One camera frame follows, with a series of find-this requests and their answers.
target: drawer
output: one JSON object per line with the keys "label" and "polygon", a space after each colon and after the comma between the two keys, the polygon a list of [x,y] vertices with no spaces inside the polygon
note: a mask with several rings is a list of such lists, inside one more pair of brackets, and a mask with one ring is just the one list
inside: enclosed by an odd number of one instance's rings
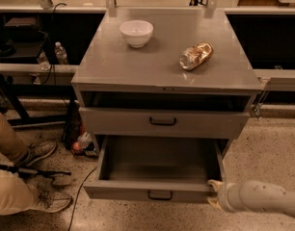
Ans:
{"label": "drawer", "polygon": [[237,138],[249,114],[80,108],[86,130],[96,135],[182,138]]}
{"label": "drawer", "polygon": [[205,203],[207,181],[225,177],[212,139],[107,136],[98,160],[84,185],[93,199]]}

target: water bottle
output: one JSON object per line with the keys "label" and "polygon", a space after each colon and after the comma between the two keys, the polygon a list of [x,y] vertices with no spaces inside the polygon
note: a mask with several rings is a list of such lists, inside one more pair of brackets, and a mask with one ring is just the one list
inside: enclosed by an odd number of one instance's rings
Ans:
{"label": "water bottle", "polygon": [[68,57],[67,57],[67,51],[60,42],[55,43],[54,52],[55,52],[55,55],[56,55],[60,65],[68,65],[69,64]]}
{"label": "water bottle", "polygon": [[50,69],[50,63],[43,50],[40,52],[40,56],[38,57],[38,62],[39,62],[41,70],[47,71]]}
{"label": "water bottle", "polygon": [[92,142],[91,135],[87,132],[84,132],[83,135],[79,136],[78,142],[82,149],[88,148],[89,144]]}

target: khaki pants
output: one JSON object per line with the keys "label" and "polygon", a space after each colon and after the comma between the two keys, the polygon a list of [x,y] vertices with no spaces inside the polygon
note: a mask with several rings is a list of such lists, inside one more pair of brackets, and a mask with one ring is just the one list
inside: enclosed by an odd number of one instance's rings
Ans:
{"label": "khaki pants", "polygon": [[[19,162],[28,152],[13,127],[0,114],[0,164]],[[38,200],[38,190],[24,183],[17,174],[0,170],[0,215],[26,211]]]}

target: shoe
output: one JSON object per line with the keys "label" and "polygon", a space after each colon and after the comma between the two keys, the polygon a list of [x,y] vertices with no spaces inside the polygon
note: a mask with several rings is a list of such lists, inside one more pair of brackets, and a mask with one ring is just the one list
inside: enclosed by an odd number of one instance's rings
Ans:
{"label": "shoe", "polygon": [[30,210],[57,213],[71,202],[71,196],[65,192],[41,191],[39,201]]}
{"label": "shoe", "polygon": [[39,146],[30,149],[30,154],[27,159],[22,162],[23,165],[29,167],[35,162],[38,162],[41,159],[49,157],[57,148],[57,143],[54,141],[48,141],[41,143]]}

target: open drawer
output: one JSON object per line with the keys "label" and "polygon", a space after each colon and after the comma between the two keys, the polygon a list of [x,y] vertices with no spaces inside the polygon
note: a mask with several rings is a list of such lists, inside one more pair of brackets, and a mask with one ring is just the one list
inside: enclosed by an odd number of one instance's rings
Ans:
{"label": "open drawer", "polygon": [[106,137],[90,198],[207,202],[209,179],[224,178],[216,140]]}

